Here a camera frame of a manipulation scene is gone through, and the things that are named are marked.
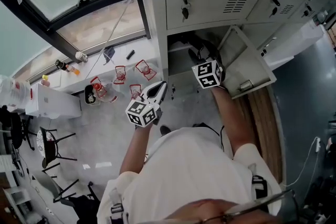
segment window frame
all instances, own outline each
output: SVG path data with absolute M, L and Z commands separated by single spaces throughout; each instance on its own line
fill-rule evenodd
M 71 43 L 64 39 L 62 35 L 57 33 L 57 30 L 63 26 L 68 25 L 74 20 L 90 14 L 96 10 L 104 8 L 106 6 L 112 5 L 114 3 L 124 1 L 124 0 L 86 0 L 79 2 L 76 6 L 56 17 L 55 19 L 49 21 L 41 11 L 39 11 L 30 0 L 22 0 L 19 5 L 17 0 L 0 0 L 16 17 L 18 17 L 24 24 L 26 24 L 31 30 L 38 34 L 41 38 L 51 44 L 53 47 L 58 49 L 61 53 L 66 55 L 71 61 L 80 63 L 76 59 L 75 54 L 78 49 L 74 47 Z M 137 0 L 142 21 L 144 24 L 145 36 L 150 39 L 150 31 L 148 27 L 148 21 L 144 9 L 143 0 Z

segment eyeglasses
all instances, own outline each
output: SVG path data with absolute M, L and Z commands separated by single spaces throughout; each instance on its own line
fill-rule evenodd
M 205 224 L 205 223 L 210 222 L 214 219 L 219 219 L 221 221 L 221 223 L 228 223 L 234 217 L 250 213 L 252 211 L 260 209 L 263 206 L 269 205 L 272 202 L 281 200 L 288 193 L 291 194 L 291 198 L 293 199 L 293 202 L 295 203 L 296 212 L 298 214 L 298 204 L 297 204 L 296 199 L 295 199 L 295 192 L 292 189 L 288 189 L 288 190 L 285 190 L 281 193 L 274 194 L 274 195 L 271 195 L 271 196 L 267 196 L 267 197 L 264 197 L 264 198 L 259 198 L 259 199 L 253 200 L 251 202 L 248 202 L 246 204 L 233 206 L 229 210 L 227 210 L 224 215 L 204 219 L 204 220 L 198 222 L 197 224 Z

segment window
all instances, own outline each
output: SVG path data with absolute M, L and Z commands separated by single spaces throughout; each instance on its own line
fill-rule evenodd
M 54 47 L 45 50 L 17 73 L 17 77 L 26 79 L 36 74 L 42 75 L 40 73 L 45 69 L 50 70 L 56 56 L 79 62 L 75 58 L 78 50 L 90 54 L 99 51 L 111 34 L 114 22 L 127 0 L 0 1 Z M 113 46 L 144 36 L 150 38 L 143 2 L 133 0 L 108 45 Z

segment black shoe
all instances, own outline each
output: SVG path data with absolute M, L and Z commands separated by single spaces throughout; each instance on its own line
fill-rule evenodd
M 161 136 L 169 134 L 170 132 L 171 132 L 171 130 L 166 125 L 161 125 L 161 127 L 160 127 Z

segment wooden floor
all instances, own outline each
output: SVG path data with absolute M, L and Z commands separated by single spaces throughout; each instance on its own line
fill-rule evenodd
M 278 127 L 272 102 L 266 87 L 234 100 L 255 134 L 258 150 L 280 183 L 282 157 Z

